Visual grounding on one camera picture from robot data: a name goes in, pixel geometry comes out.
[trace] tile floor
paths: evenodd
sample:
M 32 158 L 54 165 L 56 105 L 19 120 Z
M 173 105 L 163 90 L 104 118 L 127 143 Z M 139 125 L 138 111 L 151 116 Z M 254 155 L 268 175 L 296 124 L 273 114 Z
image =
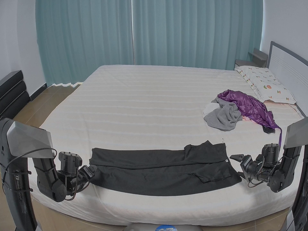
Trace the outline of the tile floor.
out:
M 77 87 L 51 86 L 33 102 L 28 103 L 14 118 L 24 124 L 39 127 L 48 115 Z M 43 231 L 122 231 L 124 226 L 113 226 L 84 221 L 51 210 L 35 198 L 32 200 L 35 216 Z M 204 231 L 279 231 L 287 215 L 287 209 L 272 215 L 233 226 L 202 227 Z M 0 191 L 0 230 L 13 231 L 15 225 L 8 209 L 5 195 Z

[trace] blue round sticker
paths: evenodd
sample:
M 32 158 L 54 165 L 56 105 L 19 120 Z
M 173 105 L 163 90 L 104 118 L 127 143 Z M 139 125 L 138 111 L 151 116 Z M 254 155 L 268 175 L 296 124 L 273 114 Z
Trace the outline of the blue round sticker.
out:
M 155 231 L 177 231 L 172 225 L 160 225 Z

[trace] gray cloth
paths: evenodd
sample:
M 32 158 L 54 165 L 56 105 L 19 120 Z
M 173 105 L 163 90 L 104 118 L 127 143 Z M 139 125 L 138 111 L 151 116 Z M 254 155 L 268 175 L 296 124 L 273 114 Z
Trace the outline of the gray cloth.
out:
M 241 112 L 235 103 L 216 97 L 212 103 L 219 103 L 220 108 L 213 110 L 204 117 L 206 123 L 213 128 L 230 131 L 235 129 L 237 121 L 242 120 Z

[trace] mattress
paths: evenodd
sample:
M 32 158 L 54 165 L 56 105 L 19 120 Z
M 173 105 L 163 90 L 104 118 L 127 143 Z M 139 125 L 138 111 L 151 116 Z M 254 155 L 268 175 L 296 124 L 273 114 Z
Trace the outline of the mattress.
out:
M 278 143 L 279 130 L 266 134 L 262 126 L 239 121 L 223 132 L 206 125 L 202 111 L 217 94 L 240 90 L 256 97 L 236 71 L 166 66 L 109 65 L 99 67 L 49 115 L 41 128 L 51 132 L 53 147 L 79 154 L 84 164 L 94 147 L 111 150 L 182 150 L 188 144 L 224 142 L 228 156 L 256 158 L 264 144 Z M 301 119 L 294 105 L 265 102 L 276 123 L 286 128 Z M 222 226 L 243 223 L 283 210 L 293 203 L 302 158 L 291 186 L 273 193 L 265 183 L 248 188 L 247 182 L 185 196 L 135 195 L 90 186 L 73 201 L 53 202 L 41 194 L 33 172 L 33 195 L 64 214 L 113 225 L 131 222 Z M 231 160 L 235 170 L 238 162 Z

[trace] floral pillowcase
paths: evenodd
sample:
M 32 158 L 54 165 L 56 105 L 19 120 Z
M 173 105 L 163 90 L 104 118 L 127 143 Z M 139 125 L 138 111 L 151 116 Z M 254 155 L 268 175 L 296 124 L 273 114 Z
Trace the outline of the floral pillowcase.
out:
M 240 66 L 235 70 L 245 78 L 261 102 L 271 100 L 276 103 L 296 103 L 292 93 L 276 79 L 268 68 Z

